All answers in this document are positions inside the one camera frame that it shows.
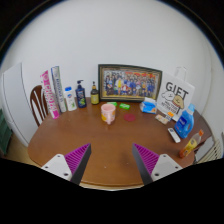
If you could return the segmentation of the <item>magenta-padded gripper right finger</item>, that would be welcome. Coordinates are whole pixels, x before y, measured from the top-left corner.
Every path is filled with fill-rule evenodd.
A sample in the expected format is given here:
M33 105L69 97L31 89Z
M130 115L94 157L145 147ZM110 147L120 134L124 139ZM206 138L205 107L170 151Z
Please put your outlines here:
M167 154L158 155L136 143L132 145L132 154L144 185L182 169L182 167Z

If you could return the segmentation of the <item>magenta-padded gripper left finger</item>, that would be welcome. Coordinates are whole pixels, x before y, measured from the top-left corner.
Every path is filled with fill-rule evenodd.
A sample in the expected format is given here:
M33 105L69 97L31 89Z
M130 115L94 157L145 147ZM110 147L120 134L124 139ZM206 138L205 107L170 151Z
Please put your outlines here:
M56 154L42 169L79 185L91 155L91 144L85 144L66 155Z

